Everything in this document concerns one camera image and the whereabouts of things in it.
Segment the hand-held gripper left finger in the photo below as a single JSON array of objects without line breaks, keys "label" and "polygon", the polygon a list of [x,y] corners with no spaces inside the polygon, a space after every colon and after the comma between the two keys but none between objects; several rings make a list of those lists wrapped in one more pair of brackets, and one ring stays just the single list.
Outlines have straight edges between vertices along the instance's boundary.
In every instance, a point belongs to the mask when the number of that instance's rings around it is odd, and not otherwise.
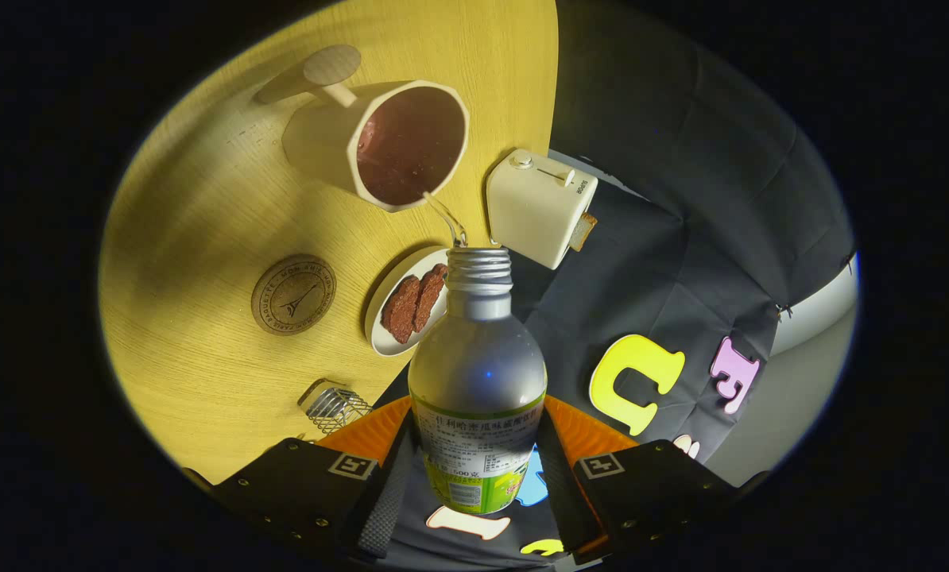
[{"label": "hand-held gripper left finger", "polygon": [[286,438],[205,492],[328,565],[387,556],[419,439],[402,397],[315,442]]}]

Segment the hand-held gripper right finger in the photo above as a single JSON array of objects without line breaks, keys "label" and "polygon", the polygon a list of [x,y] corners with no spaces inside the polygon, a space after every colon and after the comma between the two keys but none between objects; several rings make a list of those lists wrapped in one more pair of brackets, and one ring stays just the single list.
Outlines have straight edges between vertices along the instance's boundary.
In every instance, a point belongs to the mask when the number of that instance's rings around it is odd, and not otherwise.
[{"label": "hand-held gripper right finger", "polygon": [[742,497],[667,439],[639,444],[553,396],[536,444],[560,540],[576,562],[659,549]]}]

